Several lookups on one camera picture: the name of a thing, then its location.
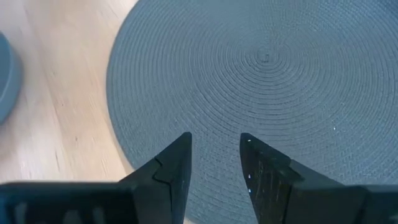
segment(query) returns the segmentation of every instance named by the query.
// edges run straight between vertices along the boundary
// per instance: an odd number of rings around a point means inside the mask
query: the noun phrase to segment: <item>gray bowl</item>
[[[0,33],[0,124],[17,100],[21,88],[21,61],[6,37]]]

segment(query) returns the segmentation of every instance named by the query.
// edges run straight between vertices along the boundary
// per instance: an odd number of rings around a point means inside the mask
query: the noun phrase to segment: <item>gray object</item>
[[[397,1],[140,0],[106,85],[134,168],[192,132],[196,223],[255,222],[242,132],[338,182],[398,184]]]
[[[17,100],[21,88],[21,62],[0,33],[0,124],[4,122]]]

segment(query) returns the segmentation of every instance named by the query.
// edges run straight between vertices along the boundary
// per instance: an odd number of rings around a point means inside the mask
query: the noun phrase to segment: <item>black plastic part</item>
[[[259,223],[398,223],[396,186],[344,186],[248,133],[240,153]]]
[[[183,223],[191,156],[184,133],[118,183],[0,185],[0,223]]]

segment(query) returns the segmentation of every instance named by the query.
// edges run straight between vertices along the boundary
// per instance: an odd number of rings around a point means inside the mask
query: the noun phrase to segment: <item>round placemat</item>
[[[106,87],[135,169],[192,132],[196,223],[256,222],[241,132],[344,184],[398,184],[394,0],[140,0]]]

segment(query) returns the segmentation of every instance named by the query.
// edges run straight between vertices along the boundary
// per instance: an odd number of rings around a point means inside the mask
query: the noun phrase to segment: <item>light wood surface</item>
[[[0,182],[119,180],[132,171],[106,106],[114,38],[136,0],[0,0],[0,31],[22,59],[0,126]]]

